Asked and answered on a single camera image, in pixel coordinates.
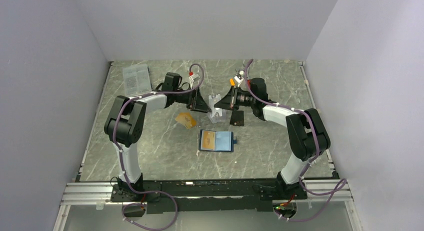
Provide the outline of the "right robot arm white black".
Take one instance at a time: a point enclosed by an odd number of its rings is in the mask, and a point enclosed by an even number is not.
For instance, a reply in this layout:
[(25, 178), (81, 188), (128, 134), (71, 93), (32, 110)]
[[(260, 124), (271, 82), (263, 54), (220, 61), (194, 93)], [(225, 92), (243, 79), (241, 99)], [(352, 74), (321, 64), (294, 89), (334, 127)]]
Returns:
[(294, 109), (281, 107), (268, 97), (264, 79), (256, 77), (248, 81), (248, 90), (233, 85), (215, 108), (236, 111), (250, 107), (255, 117), (279, 124), (287, 129), (291, 155), (277, 174), (276, 194), (287, 199), (295, 192), (305, 174), (305, 168), (314, 158), (330, 148), (331, 140), (319, 112), (315, 108)]

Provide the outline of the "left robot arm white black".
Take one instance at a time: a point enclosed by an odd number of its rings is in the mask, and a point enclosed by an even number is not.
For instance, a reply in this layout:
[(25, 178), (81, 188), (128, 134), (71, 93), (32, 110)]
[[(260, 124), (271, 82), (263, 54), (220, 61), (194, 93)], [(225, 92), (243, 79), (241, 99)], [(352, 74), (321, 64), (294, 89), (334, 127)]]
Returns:
[(138, 141), (142, 136), (146, 114), (168, 108), (174, 103), (186, 105), (190, 111), (208, 113), (209, 106), (200, 93), (203, 74), (189, 72), (184, 83), (181, 75), (168, 72), (164, 81), (152, 91), (135, 97), (115, 98), (104, 125), (119, 162), (118, 180), (126, 183), (124, 195), (131, 201), (144, 194), (143, 174), (138, 161)]

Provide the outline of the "silver VIP card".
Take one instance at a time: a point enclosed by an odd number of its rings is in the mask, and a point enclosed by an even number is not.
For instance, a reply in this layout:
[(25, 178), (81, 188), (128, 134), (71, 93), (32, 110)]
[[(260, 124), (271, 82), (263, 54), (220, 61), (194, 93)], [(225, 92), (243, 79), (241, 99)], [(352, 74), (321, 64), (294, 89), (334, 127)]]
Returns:
[(220, 100), (221, 100), (220, 94), (211, 94), (208, 96), (208, 106), (210, 108), (209, 117), (212, 120), (215, 120), (216, 118), (221, 117), (223, 115), (222, 109), (215, 107), (215, 104)]

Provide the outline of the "blue leather card holder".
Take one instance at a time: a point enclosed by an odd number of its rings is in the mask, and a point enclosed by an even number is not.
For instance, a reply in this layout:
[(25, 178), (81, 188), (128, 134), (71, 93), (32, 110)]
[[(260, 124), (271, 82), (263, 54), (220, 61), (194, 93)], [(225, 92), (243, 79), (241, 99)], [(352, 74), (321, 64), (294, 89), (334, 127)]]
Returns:
[(234, 152), (234, 146), (238, 143), (237, 137), (232, 131), (215, 131), (215, 150), (204, 150), (201, 149), (201, 138), (202, 131), (207, 129), (201, 129), (198, 137), (198, 150), (205, 152), (223, 152), (223, 153), (232, 153)]

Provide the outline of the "gold VIP card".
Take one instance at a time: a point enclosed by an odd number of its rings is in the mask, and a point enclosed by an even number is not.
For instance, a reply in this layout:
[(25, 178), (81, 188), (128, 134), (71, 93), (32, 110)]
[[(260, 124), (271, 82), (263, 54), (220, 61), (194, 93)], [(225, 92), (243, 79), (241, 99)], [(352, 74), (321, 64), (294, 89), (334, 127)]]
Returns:
[(202, 150), (214, 151), (216, 143), (216, 132), (212, 130), (203, 130), (201, 135), (200, 147)]

